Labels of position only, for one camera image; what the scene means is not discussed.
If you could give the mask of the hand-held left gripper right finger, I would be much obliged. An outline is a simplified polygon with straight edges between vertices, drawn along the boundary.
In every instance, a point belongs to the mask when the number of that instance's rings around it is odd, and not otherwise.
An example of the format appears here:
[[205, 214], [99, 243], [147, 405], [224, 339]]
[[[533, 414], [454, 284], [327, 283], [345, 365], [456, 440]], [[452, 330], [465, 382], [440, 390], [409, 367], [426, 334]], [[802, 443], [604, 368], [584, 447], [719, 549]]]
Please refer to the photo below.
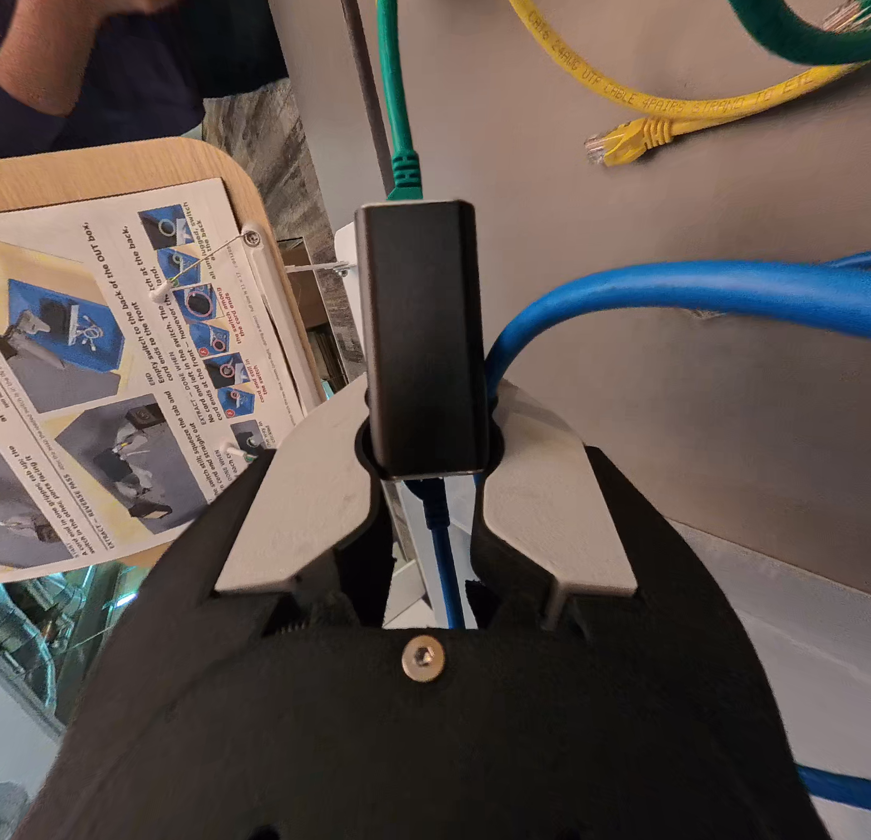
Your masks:
[[506, 380], [491, 429], [494, 458], [475, 490], [476, 577], [499, 599], [528, 602], [542, 626], [557, 626], [578, 595], [635, 595], [636, 575], [581, 437]]

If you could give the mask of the black network switch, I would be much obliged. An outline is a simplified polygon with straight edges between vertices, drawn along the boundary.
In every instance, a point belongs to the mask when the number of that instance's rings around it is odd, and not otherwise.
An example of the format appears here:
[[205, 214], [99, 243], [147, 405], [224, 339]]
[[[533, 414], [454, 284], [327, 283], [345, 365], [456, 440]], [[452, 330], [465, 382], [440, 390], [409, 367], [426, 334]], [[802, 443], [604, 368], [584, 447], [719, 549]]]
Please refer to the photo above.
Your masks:
[[394, 479], [482, 472], [489, 408], [473, 205], [366, 204], [354, 234], [378, 469]]

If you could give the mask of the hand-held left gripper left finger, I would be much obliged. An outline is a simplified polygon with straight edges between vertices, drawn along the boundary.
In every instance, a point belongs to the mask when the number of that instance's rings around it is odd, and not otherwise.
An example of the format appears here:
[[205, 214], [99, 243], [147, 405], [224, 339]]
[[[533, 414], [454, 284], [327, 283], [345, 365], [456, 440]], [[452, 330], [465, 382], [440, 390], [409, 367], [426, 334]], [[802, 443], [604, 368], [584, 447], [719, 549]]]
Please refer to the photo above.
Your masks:
[[288, 594], [303, 614], [345, 595], [363, 626], [381, 626], [394, 573], [394, 530], [364, 450], [367, 379], [311, 411], [267, 467], [223, 569], [219, 594]]

